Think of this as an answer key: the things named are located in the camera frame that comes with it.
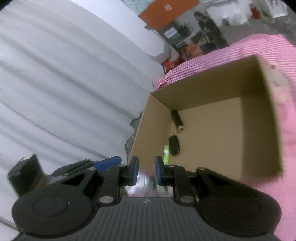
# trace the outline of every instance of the black oval object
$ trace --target black oval object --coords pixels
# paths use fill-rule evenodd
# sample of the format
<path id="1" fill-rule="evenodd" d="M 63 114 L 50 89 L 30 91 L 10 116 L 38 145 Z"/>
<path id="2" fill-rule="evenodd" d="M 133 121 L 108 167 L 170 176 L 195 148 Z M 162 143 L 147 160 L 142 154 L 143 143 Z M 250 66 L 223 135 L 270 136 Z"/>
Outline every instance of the black oval object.
<path id="1" fill-rule="evenodd" d="M 177 155 L 180 152 L 180 144 L 179 144 L 179 139 L 176 135 L 172 135 L 168 139 L 168 144 L 170 146 L 170 153 L 172 155 Z"/>

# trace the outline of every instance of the person printed on box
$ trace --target person printed on box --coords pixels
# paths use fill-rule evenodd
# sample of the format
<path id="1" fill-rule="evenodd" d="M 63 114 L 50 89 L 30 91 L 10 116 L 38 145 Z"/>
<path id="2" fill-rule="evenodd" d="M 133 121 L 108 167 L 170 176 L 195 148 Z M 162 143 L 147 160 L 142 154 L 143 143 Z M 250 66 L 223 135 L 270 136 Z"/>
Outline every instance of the person printed on box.
<path id="1" fill-rule="evenodd" d="M 205 16 L 201 12 L 195 12 L 194 18 L 198 21 L 198 25 L 202 32 L 210 37 L 218 48 L 222 49 L 228 46 L 226 40 L 220 32 L 220 29 L 211 18 Z"/>

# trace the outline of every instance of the pink checkered cloth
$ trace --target pink checkered cloth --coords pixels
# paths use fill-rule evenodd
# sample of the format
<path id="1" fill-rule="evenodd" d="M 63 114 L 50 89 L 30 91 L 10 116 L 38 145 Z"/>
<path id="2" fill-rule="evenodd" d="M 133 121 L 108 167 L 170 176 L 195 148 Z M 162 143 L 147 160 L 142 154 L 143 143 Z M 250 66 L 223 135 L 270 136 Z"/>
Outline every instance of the pink checkered cloth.
<path id="1" fill-rule="evenodd" d="M 284 175 L 277 180 L 252 186 L 275 198 L 281 206 L 282 217 L 275 235 L 282 241 L 294 241 L 296 240 L 296 48 L 282 35 L 251 35 L 227 48 L 193 58 L 177 66 L 158 79 L 154 89 L 254 54 L 286 76 L 289 85 L 273 86 L 273 97 L 277 104 L 283 141 Z"/>

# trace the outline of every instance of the cardboard box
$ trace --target cardboard box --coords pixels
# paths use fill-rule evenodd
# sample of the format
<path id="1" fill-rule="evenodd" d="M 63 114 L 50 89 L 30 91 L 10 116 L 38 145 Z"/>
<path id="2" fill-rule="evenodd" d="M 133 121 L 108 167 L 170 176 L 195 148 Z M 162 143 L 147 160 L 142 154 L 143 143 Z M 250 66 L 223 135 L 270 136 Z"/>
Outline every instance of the cardboard box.
<path id="1" fill-rule="evenodd" d="M 185 130 L 178 134 L 171 110 Z M 169 163 L 206 167 L 229 178 L 277 176 L 282 155 L 271 90 L 256 56 L 219 66 L 150 94 L 131 156 L 153 173 L 154 158 L 175 133 L 180 154 Z"/>

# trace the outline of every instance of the pink striped fabric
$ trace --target pink striped fabric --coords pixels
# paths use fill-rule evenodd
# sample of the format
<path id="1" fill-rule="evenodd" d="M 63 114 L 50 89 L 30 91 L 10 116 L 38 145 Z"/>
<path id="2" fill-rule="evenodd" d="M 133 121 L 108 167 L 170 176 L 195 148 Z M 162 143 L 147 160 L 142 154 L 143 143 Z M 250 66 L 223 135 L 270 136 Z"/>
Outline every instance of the pink striped fabric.
<path id="1" fill-rule="evenodd" d="M 273 86 L 282 135 L 284 175 L 276 180 L 249 182 L 267 193 L 281 206 L 282 217 L 275 235 L 282 241 L 296 240 L 296 48 L 282 35 L 256 34 L 231 46 L 186 61 L 155 82 L 154 89 L 216 66 L 258 55 L 267 65 L 275 65 L 289 79 L 288 86 Z"/>

